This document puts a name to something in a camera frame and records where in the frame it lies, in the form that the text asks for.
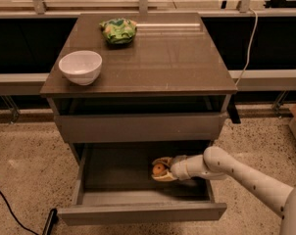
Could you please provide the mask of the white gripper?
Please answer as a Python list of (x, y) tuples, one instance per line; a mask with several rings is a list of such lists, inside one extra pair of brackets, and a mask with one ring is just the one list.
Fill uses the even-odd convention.
[(176, 156), (172, 157), (162, 157), (158, 158), (152, 162), (152, 165), (162, 164), (166, 167), (170, 167), (170, 170), (166, 169), (160, 173), (153, 174), (152, 178), (160, 182), (171, 182), (176, 180), (187, 180), (191, 176), (187, 169), (187, 157), (186, 156)]

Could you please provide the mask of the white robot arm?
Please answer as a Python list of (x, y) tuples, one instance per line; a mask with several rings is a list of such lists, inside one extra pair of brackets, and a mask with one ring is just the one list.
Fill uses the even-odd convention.
[(152, 178), (162, 182), (230, 176), (281, 218), (279, 235), (296, 235), (296, 186), (241, 163), (220, 147), (208, 147), (202, 155), (159, 158), (152, 166)]

